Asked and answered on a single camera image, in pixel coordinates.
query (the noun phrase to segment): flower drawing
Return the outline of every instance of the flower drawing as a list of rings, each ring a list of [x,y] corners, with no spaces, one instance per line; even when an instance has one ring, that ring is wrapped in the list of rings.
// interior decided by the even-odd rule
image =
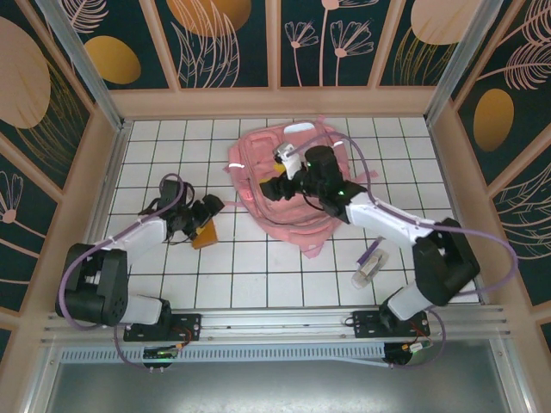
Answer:
[[[17,208],[21,203],[22,193],[23,178],[17,174],[13,174],[11,179],[9,179],[8,174],[6,174],[3,170],[0,170],[0,230],[2,230],[3,225],[17,225],[25,231],[28,231],[38,237],[45,238],[43,234],[40,234],[17,220]],[[32,256],[33,258],[39,257],[37,253],[27,250],[19,245],[15,245],[14,243],[11,243],[1,237],[0,244],[27,256]],[[0,278],[0,282],[7,282],[10,284],[28,284],[28,281],[6,280],[3,278]]]
[[[324,20],[321,25],[321,41],[319,46],[319,86],[324,85],[324,44],[325,28],[327,27],[327,16],[331,10],[353,9],[355,7],[365,7],[377,4],[379,0],[321,0],[324,7]]]
[[[350,22],[343,29],[343,21],[331,24],[331,40],[337,56],[337,67],[335,70],[335,86],[338,86],[338,68],[340,59],[349,56],[359,56],[370,53],[374,50],[374,42],[369,41],[371,31],[369,23]]]
[[[319,37],[315,35],[316,31],[312,26],[312,22],[300,22],[296,26],[293,22],[285,23],[285,33],[293,48],[294,69],[296,70],[296,78],[299,81],[299,86],[302,86],[299,72],[299,62],[297,59],[297,49],[305,46],[312,46],[319,43]]]
[[[0,222],[12,224],[17,216],[17,207],[23,192],[23,178],[17,174],[11,176],[0,170]]]
[[[370,6],[378,2],[379,0],[321,0],[321,4],[326,10]]]

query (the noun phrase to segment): black grid line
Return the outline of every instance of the black grid line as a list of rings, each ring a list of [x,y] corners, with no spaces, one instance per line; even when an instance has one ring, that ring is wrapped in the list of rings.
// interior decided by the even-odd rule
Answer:
[[[238,126],[238,135],[241,136],[241,120],[239,120],[239,126]],[[233,214],[233,248],[232,248],[232,282],[230,284],[230,308],[233,306],[233,270],[235,265],[235,232],[237,227],[237,220],[238,215],[236,213]]]
[[[268,121],[267,119],[263,119],[264,120],[264,125],[267,126],[268,125]],[[383,160],[384,161],[388,161],[388,160],[406,160],[406,158],[404,157],[385,157],[383,158],[382,156],[382,153],[381,153],[381,146],[380,146],[380,142],[379,142],[379,138],[383,138],[383,139],[392,139],[392,138],[402,138],[403,139],[403,142],[406,146],[406,150],[407,150],[407,154],[408,154],[408,158],[410,160],[410,165],[411,165],[411,168],[413,170],[413,167],[412,167],[412,159],[410,157],[410,152],[409,152],[409,148],[407,146],[407,143],[406,143],[406,138],[429,138],[429,137],[421,137],[421,136],[418,136],[418,137],[405,137],[405,133],[404,133],[404,129],[403,129],[403,126],[402,126],[402,123],[401,123],[401,120],[399,120],[399,123],[400,123],[400,127],[402,129],[402,133],[403,135],[402,136],[385,136],[385,137],[380,137],[378,136],[377,134],[377,129],[375,127],[375,120],[373,118],[370,118],[373,126],[374,126],[374,130],[375,130],[375,137],[354,137],[353,139],[357,142],[359,141],[360,139],[377,139],[376,140],[376,143],[377,143],[377,146],[378,146],[378,149],[379,149],[379,158],[377,159],[370,159],[371,158],[371,155],[368,154],[368,157],[366,158],[366,160],[368,161],[368,164],[369,164],[369,161],[374,161],[374,160],[377,160],[377,161],[380,161],[381,162],[381,167],[382,167],[382,174],[383,176],[385,177],[385,181],[384,182],[378,182],[379,184],[384,184],[386,185],[386,191],[388,193],[388,196],[390,197],[390,190],[389,190],[389,184],[387,182],[387,175],[386,175],[386,171],[384,169],[384,164],[383,164]],[[221,165],[227,163],[227,161],[213,161],[212,159],[212,152],[213,152],[213,146],[216,145],[216,142],[215,141],[224,141],[224,142],[228,142],[228,141],[236,141],[236,139],[226,139],[226,138],[221,138],[221,139],[214,139],[214,122],[216,120],[211,120],[212,121],[212,124],[210,125],[211,126],[211,136],[210,136],[210,140],[208,141],[209,143],[208,144],[205,144],[206,147],[208,147],[208,150],[209,150],[209,153],[208,153],[208,160],[206,161],[194,161],[194,160],[190,160],[189,162],[186,161],[186,163],[197,163],[197,164],[206,164],[207,165],[207,180],[205,182],[205,186],[196,186],[195,188],[199,189],[199,191],[201,191],[202,189],[205,190],[205,192],[208,192],[208,190],[211,188],[211,187],[217,187],[217,188],[231,188],[232,185],[231,184],[222,184],[222,185],[213,185],[211,182],[209,182],[209,175],[210,175],[210,171],[211,171],[211,167],[214,167],[216,166],[215,164],[219,163],[220,164],[220,167]],[[242,126],[241,126],[241,119],[238,120],[238,134],[240,135],[241,134],[241,130],[242,130]],[[152,168],[153,168],[153,165],[154,164],[164,164],[164,163],[175,163],[175,162],[155,162],[154,161],[154,157],[155,157],[155,152],[157,150],[157,147],[158,147],[158,142],[175,142],[175,141],[178,141],[179,139],[159,139],[159,131],[161,130],[161,126],[162,126],[162,123],[159,122],[158,124],[158,127],[157,127],[157,137],[155,139],[155,141],[153,140],[140,140],[140,141],[132,141],[132,140],[129,140],[129,143],[128,143],[128,146],[126,148],[126,151],[125,151],[125,161],[123,162],[123,166],[124,165],[130,165],[130,164],[147,164],[149,165],[149,174],[148,174],[148,177],[147,177],[147,181],[149,183],[149,180],[151,179],[151,176],[152,176]],[[339,129],[342,129],[344,126],[346,126],[346,130],[343,131],[344,133],[347,133],[349,136],[350,136],[350,127],[349,127],[349,118],[347,117],[343,117],[343,118],[339,118],[339,124],[336,125],[337,127],[337,130]],[[180,163],[179,163],[179,166],[178,166],[178,172],[181,174],[182,173],[182,170],[183,170],[183,151],[185,149],[185,144],[186,142],[195,142],[195,141],[207,141],[207,139],[187,139],[187,128],[188,128],[188,122],[185,122],[185,125],[184,125],[184,130],[183,130],[183,139],[182,139],[182,142],[183,142],[183,145],[182,145],[182,152],[180,154]],[[155,142],[154,144],[154,147],[153,147],[153,153],[152,153],[152,159],[150,162],[126,162],[127,160],[127,154],[128,154],[128,149],[129,149],[129,145],[131,142],[140,142],[140,143],[146,143],[146,142],[150,142],[150,145],[149,147],[151,148],[151,142]],[[351,150],[351,156],[350,156],[350,161],[352,161],[352,165],[350,166],[350,172],[351,173],[354,173],[355,176],[357,176],[358,174],[358,171],[357,171],[357,168],[358,166],[356,166],[356,163],[354,161],[357,161],[359,160],[359,157],[357,156],[356,154],[356,151],[350,147],[350,150]],[[436,158],[437,160],[437,156],[435,157],[416,157],[415,160],[434,160]],[[151,184],[147,184],[145,185],[144,187],[129,187],[129,186],[120,186],[120,181],[121,181],[121,173],[119,174],[118,176],[118,179],[117,179],[117,191],[118,189],[128,189],[128,188],[131,188],[131,189],[136,189],[136,190],[143,190],[145,193],[144,193],[144,202],[146,202],[146,197],[147,197],[147,194],[148,192],[151,192],[150,189],[152,188],[157,188],[155,186],[152,186]],[[396,185],[400,185],[400,184],[408,184],[408,185],[416,185],[417,187],[417,191],[419,191],[419,188],[418,188],[418,183],[417,181],[415,182],[393,182],[392,183],[393,185],[396,184]],[[440,210],[445,210],[445,209],[448,209],[448,208],[441,208],[441,207],[438,207],[438,208],[425,208],[424,205],[423,205],[423,202],[422,202],[422,199],[421,199],[421,196],[420,194],[418,193],[418,197],[419,197],[419,200],[421,201],[421,206],[419,208],[414,208],[414,209],[419,209],[419,210],[422,210],[423,213],[425,211],[431,211],[431,210],[434,210],[434,211],[440,211]],[[109,218],[107,219],[107,223],[106,223],[106,230],[109,226],[109,224],[112,222],[111,220],[111,215],[121,215],[121,216],[126,216],[126,215],[135,215],[134,213],[113,213],[113,207],[114,207],[115,203],[113,202],[113,206],[111,206],[111,210],[110,210],[110,216]],[[238,209],[235,209],[233,208],[233,211],[230,210],[230,211],[223,211],[222,213],[233,213],[233,228],[232,228],[232,231],[233,231],[233,239],[229,239],[229,240],[226,240],[226,241],[220,241],[220,243],[232,243],[232,267],[231,267],[231,273],[215,273],[215,274],[208,274],[208,275],[216,275],[216,274],[224,274],[225,276],[228,276],[230,275],[232,278],[231,278],[231,284],[230,284],[230,288],[231,288],[231,291],[230,291],[230,306],[232,307],[233,305],[233,276],[235,274],[265,274],[266,275],[266,306],[269,307],[269,275],[270,274],[296,274],[298,272],[298,269],[294,269],[293,270],[289,270],[289,271],[273,271],[273,272],[270,272],[270,267],[269,267],[269,261],[268,261],[268,256],[269,256],[269,244],[268,243],[273,243],[273,242],[278,242],[276,240],[272,240],[271,238],[268,238],[268,236],[266,236],[266,238],[264,240],[253,240],[253,241],[236,241],[234,238],[236,236],[236,233],[237,233],[237,217],[238,217],[238,213],[248,213],[246,210],[238,210]],[[366,245],[366,249],[368,247],[368,244],[370,243],[369,241],[372,241],[373,238],[372,237],[367,237],[367,232],[365,230],[362,231],[363,232],[363,237],[361,236],[358,236],[358,237],[343,237],[343,238],[339,238],[338,241],[350,241],[350,240],[356,240],[356,239],[363,239],[364,240],[364,243]],[[338,299],[338,304],[339,305],[342,305],[343,301],[342,301],[342,298],[341,298],[341,291],[340,291],[340,284],[339,284],[339,279],[338,279],[338,273],[342,273],[343,271],[340,270],[337,268],[337,249],[336,249],[336,238],[334,237],[331,237],[331,246],[333,248],[333,257],[332,257],[332,260],[333,260],[333,267],[334,269],[333,270],[330,270],[330,271],[327,271],[325,269],[322,269],[322,270],[305,270],[304,269],[304,263],[303,263],[303,256],[302,254],[300,254],[300,288],[301,288],[301,297],[302,297],[302,305],[305,306],[305,285],[304,285],[304,274],[311,274],[311,273],[320,273],[320,272],[330,272],[330,273],[333,273],[335,274],[335,281],[337,283],[337,299]],[[236,244],[237,243],[242,243],[242,242],[247,242],[247,243],[265,243],[265,246],[266,246],[266,267],[265,267],[265,273],[263,272],[244,272],[244,271],[240,271],[238,273],[235,273],[235,267],[234,267],[234,263],[235,263],[235,254],[236,254]],[[166,251],[164,252],[165,253],[165,257],[164,257],[164,267],[163,267],[163,270],[166,269],[166,265],[167,265],[167,256],[168,256],[168,247],[166,249]],[[393,271],[393,272],[396,272],[396,271],[402,271],[402,273],[404,274],[405,276],[405,280],[406,280],[406,283],[407,283],[407,278],[406,278],[406,264],[405,264],[405,258],[404,256],[401,254],[400,252],[400,255],[401,255],[401,262],[402,262],[402,269],[393,269],[393,270],[388,270],[388,271]],[[196,305],[197,305],[197,293],[198,293],[198,290],[199,290],[199,281],[200,281],[200,278],[201,276],[203,276],[203,274],[201,274],[201,259],[204,258],[203,256],[201,256],[201,251],[199,251],[199,257],[198,257],[198,260],[197,260],[197,271],[196,273],[180,273],[181,275],[195,275],[196,277],[196,281],[195,281],[195,297],[194,297],[194,307],[196,308]],[[133,276],[141,276],[141,275],[145,275],[145,274],[133,274]],[[164,288],[164,275],[163,274],[159,274],[161,276],[163,276],[162,278],[162,281],[161,281],[161,290],[160,290],[160,294],[163,293],[163,288]],[[375,285],[374,283],[371,283],[371,288],[372,288],[372,292],[373,292],[373,295],[374,295],[374,299],[376,299],[376,296],[375,296]]]

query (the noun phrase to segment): leaf drawing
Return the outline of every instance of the leaf drawing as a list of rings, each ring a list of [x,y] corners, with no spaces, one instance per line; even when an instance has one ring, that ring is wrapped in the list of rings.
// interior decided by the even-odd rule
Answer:
[[[520,258],[551,256],[551,164],[537,176],[503,189],[495,206]]]
[[[544,45],[527,43],[520,46],[502,69],[490,71],[478,80],[497,73],[504,73],[507,86],[512,89],[538,89],[551,75],[551,42]]]
[[[91,34],[108,14],[107,0],[59,0],[77,33]]]
[[[12,174],[11,179],[5,171],[0,170],[0,225],[18,225],[23,230],[28,231],[38,237],[45,238],[44,235],[29,228],[17,220],[17,208],[21,203],[23,193],[23,178],[17,174]],[[26,256],[38,258],[39,255],[31,250],[23,248],[20,245],[0,237],[0,244],[17,251]],[[0,279],[0,282],[9,284],[28,284],[28,281]]]
[[[185,88],[235,85],[239,74],[239,44],[232,22],[211,2],[212,16],[198,0],[174,2],[184,29],[171,23],[180,44],[178,77]],[[193,8],[193,15],[188,7]]]
[[[533,45],[551,41],[551,0],[532,0],[524,23],[507,34],[498,46],[503,45],[519,31],[522,31],[524,38]]]

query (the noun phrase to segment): dark green wall panel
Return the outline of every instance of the dark green wall panel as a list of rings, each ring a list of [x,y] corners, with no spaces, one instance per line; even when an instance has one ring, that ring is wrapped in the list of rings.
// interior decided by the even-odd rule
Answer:
[[[326,11],[319,0],[282,0],[281,86],[320,86],[322,38],[323,85],[367,86],[389,2],[352,3],[356,7]],[[338,49],[346,56],[338,59]]]
[[[551,299],[551,147],[547,148],[493,203],[520,258],[520,274],[532,302]]]
[[[11,336],[10,330],[0,329],[0,363],[2,363],[3,354],[8,347],[9,337]]]
[[[57,204],[3,156],[0,196],[0,307],[19,311]]]
[[[551,122],[551,80],[548,78],[551,74],[548,68],[551,33],[545,20],[531,19],[529,14],[530,7],[538,4],[541,4],[538,0],[528,0],[524,4],[507,30],[506,40],[496,48],[459,109],[461,121],[488,184]],[[547,3],[546,7],[548,12],[542,14],[542,19],[548,19],[551,15],[551,4]],[[529,28],[529,33],[540,33],[542,40],[530,44],[522,28]],[[498,98],[493,102],[491,96]],[[512,119],[501,109],[504,101],[514,107]],[[477,116],[479,129],[475,130]],[[509,131],[501,130],[503,124],[509,122],[512,122]]]
[[[183,14],[193,14],[193,5],[189,0],[179,3],[183,7]],[[228,87],[266,87],[268,86],[268,51],[266,45],[266,5],[264,0],[251,0],[251,12],[246,9],[249,4],[240,0],[235,3],[221,2],[225,7],[232,9],[231,15],[245,14],[246,22],[234,30],[222,29],[214,24],[216,19],[207,18],[207,21],[217,27],[216,33],[223,35],[212,36],[194,34],[194,30],[185,28],[179,18],[169,8],[166,0],[156,0],[158,13],[162,22],[170,54],[174,61],[182,88],[228,88]],[[198,24],[198,15],[207,11],[201,5],[207,2],[196,2],[200,11],[194,14],[189,21]],[[212,34],[213,31],[204,29],[195,30],[200,34]]]
[[[90,113],[28,23],[25,15],[13,2],[0,3],[0,18],[14,23],[38,45],[46,59],[51,86],[46,114],[36,126],[31,128],[15,127],[8,121],[0,120],[0,133],[62,188],[77,153],[78,144],[83,136]],[[2,56],[2,59],[13,58]],[[34,84],[38,82],[37,79],[26,78],[25,73],[22,73],[21,76],[26,88],[15,90],[14,94],[19,97],[21,97],[20,94],[28,94],[28,99],[35,101],[38,98],[37,95],[42,93],[42,89],[38,91],[34,87]]]

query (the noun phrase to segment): purple cable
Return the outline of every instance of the purple cable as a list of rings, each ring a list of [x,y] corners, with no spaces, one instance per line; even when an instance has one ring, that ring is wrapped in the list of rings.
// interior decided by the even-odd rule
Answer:
[[[144,224],[145,222],[150,221],[151,219],[158,217],[161,213],[164,213],[165,211],[168,211],[169,209],[171,209],[180,200],[180,198],[182,198],[183,193],[188,185],[188,183],[184,182],[178,174],[167,174],[161,180],[160,187],[162,187],[164,180],[171,176],[174,176],[180,183],[180,191],[178,192],[178,195],[176,196],[176,198],[169,205],[165,206],[163,209],[160,209],[159,211],[156,211],[155,213],[152,213],[151,215],[147,215],[143,219],[138,219],[136,222],[134,222],[132,225],[126,228],[126,230],[119,232],[113,237],[110,237],[100,242],[98,245],[94,246],[90,250],[87,250],[79,258],[73,261],[71,265],[67,268],[67,270],[63,273],[63,277],[61,278],[61,283],[59,285],[59,291],[58,291],[59,309],[61,310],[63,317],[67,320],[67,323],[71,327],[81,331],[88,331],[88,330],[96,329],[101,325],[101,324],[81,325],[77,323],[73,317],[71,317],[71,314],[69,314],[69,310],[67,309],[67,304],[65,302],[65,288],[67,287],[67,281],[69,280],[69,277],[71,276],[72,272],[75,270],[78,264],[80,264],[86,258],[94,254],[96,251],[102,248],[105,248],[112,243],[117,242],[119,239],[126,236],[130,231],[133,231],[134,229]]]
[[[319,139],[322,139],[322,138],[326,138],[326,137],[329,138],[330,136],[337,136],[340,139],[348,140],[350,142],[350,144],[352,146],[354,146],[354,149],[356,149],[356,151],[358,152],[358,155],[360,156],[360,160],[362,161],[362,166],[363,166],[363,169],[364,169],[366,177],[367,177],[366,188],[368,190],[368,197],[371,200],[371,202],[373,202],[375,205],[377,205],[384,212],[394,216],[395,218],[401,219],[402,221],[404,221],[408,224],[412,224],[412,225],[415,225],[415,226],[420,226],[420,227],[423,227],[423,228],[429,228],[429,229],[437,230],[437,231],[456,232],[456,233],[460,233],[460,234],[475,235],[477,237],[484,237],[484,238],[490,239],[492,241],[495,241],[496,243],[499,243],[499,244],[503,245],[507,249],[507,251],[511,255],[512,264],[511,264],[511,268],[509,269],[509,272],[507,273],[507,275],[503,279],[501,279],[500,281],[498,281],[495,284],[492,284],[488,287],[475,288],[474,290],[465,291],[463,293],[457,293],[455,295],[456,297],[461,297],[461,296],[471,295],[471,294],[476,294],[476,293],[488,293],[490,291],[501,288],[503,285],[505,285],[507,282],[509,282],[510,280],[512,280],[514,278],[515,273],[517,272],[517,269],[518,269],[518,257],[517,257],[517,253],[515,252],[515,250],[506,241],[504,241],[504,240],[502,240],[498,237],[495,237],[492,234],[488,234],[486,232],[483,232],[483,231],[469,230],[469,229],[465,229],[465,228],[457,228],[457,227],[445,226],[445,225],[424,224],[422,222],[417,222],[415,219],[410,219],[410,218],[402,215],[401,213],[396,213],[395,211],[393,211],[391,209],[388,209],[388,208],[385,208],[383,205],[379,204],[376,201],[376,198],[373,196],[373,193],[371,192],[371,176],[369,175],[368,164],[365,160],[365,157],[363,156],[362,150],[360,149],[358,144],[354,141],[354,139],[350,138],[349,136],[344,135],[344,134],[339,133],[339,132],[321,133],[320,135],[308,140],[304,144],[299,145],[297,148],[295,148],[294,150],[289,152],[288,155],[291,156],[291,155],[293,155],[293,154],[295,154],[299,151],[303,151],[309,145],[311,145],[313,142],[315,142]]]

